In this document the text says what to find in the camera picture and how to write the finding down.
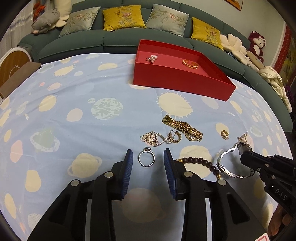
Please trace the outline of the right hand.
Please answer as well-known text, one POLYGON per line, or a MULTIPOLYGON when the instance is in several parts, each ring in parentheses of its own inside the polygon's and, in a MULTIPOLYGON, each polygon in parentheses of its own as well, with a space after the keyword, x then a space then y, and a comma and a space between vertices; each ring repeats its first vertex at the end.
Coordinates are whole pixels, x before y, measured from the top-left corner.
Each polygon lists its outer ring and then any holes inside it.
POLYGON ((278 233, 281 225, 287 226, 291 221, 292 217, 285 211, 282 206, 278 204, 268 225, 268 236, 275 236, 278 233))

